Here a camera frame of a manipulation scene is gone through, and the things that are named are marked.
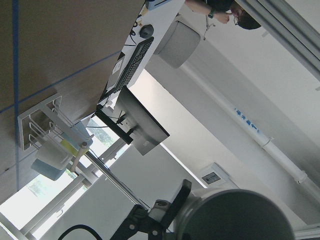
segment black round object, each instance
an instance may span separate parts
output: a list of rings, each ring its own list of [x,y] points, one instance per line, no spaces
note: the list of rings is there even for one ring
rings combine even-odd
[[[184,210],[178,240],[294,240],[281,210],[266,197],[247,190],[226,190]]]
[[[144,25],[139,32],[139,35],[143,39],[148,39],[154,34],[154,27],[151,24]]]

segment hand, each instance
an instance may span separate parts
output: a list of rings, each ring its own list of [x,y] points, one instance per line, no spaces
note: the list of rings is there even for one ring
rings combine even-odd
[[[217,19],[220,23],[226,24],[229,22],[229,16],[232,15],[232,13],[227,12],[215,12],[213,14],[213,17]]]

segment wristwatch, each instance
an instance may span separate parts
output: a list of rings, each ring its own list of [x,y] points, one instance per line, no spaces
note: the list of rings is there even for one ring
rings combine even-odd
[[[210,13],[208,14],[208,17],[213,19],[214,18],[214,13],[215,13],[215,10],[213,8],[211,8],[211,11]]]

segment black hair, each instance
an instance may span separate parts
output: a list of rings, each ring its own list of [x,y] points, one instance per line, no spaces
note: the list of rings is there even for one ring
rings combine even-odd
[[[257,29],[261,27],[261,25],[246,11],[239,18],[238,25],[241,28],[247,29],[247,30]]]

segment gray chair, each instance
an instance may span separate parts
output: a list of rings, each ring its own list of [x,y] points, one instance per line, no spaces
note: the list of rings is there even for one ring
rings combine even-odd
[[[174,69],[179,68],[194,52],[200,35],[180,21],[174,21],[163,36],[154,55],[158,55]]]

